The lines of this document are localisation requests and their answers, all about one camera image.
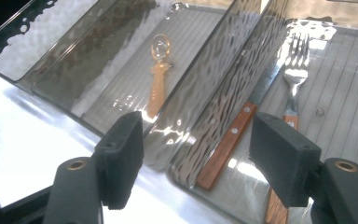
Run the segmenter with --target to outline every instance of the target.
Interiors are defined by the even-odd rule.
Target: white surface
[[[91,155],[100,137],[0,78],[0,203],[52,184],[57,167]],[[103,209],[104,223],[233,223],[143,167],[127,206]]]

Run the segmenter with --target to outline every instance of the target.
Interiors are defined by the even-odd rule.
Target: fork
[[[309,66],[310,36],[294,34],[285,62],[284,78],[289,84],[290,93],[283,120],[295,129],[298,126],[298,90],[308,78]]]

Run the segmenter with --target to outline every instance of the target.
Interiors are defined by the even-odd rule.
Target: wooden handle
[[[147,115],[152,119],[155,117],[164,104],[164,73],[168,70],[169,65],[166,63],[157,63],[152,67],[153,83],[147,106]]]
[[[269,189],[266,224],[286,224],[288,217],[289,209],[284,207],[275,191],[273,189]]]
[[[294,129],[298,127],[298,116],[283,115],[284,122]],[[289,217],[289,209],[284,207],[278,195],[273,189],[269,189],[266,211],[266,224],[286,224]]]
[[[232,122],[222,141],[197,176],[197,185],[211,190],[222,173],[241,134],[251,121],[257,105],[247,102]]]
[[[298,116],[296,115],[283,115],[283,120],[294,129],[297,130],[298,127]]]

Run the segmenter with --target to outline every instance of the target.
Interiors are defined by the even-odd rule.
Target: knife
[[[227,165],[232,152],[241,134],[249,125],[255,111],[260,106],[269,87],[280,73],[286,57],[282,56],[282,48],[278,50],[278,55],[273,62],[266,68],[262,77],[257,81],[254,90],[249,96],[248,101],[244,104],[237,117],[233,120],[228,131],[223,136],[222,141],[214,150],[211,158],[201,169],[197,176],[196,184],[206,190],[211,190],[223,169]]]

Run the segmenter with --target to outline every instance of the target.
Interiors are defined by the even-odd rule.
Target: glass tray
[[[122,114],[142,111],[145,164],[165,171],[255,28],[260,7],[261,1],[89,0],[68,12],[60,0],[35,0],[0,29],[0,76],[99,135]],[[62,13],[74,16],[68,21]],[[150,46],[160,33],[172,41],[171,67],[165,103],[151,119]]]
[[[269,184],[248,158],[252,124],[212,191],[199,188],[196,177],[292,32],[311,37],[309,78],[299,91],[298,130],[323,150],[321,161],[338,157],[358,162],[358,18],[343,17],[348,7],[357,11],[358,4],[303,3],[269,2],[236,65],[170,163],[168,175],[175,184],[239,222],[264,223],[268,199]],[[287,99],[288,85],[279,74],[258,111],[281,117]],[[289,223],[311,223],[310,206],[291,208]]]

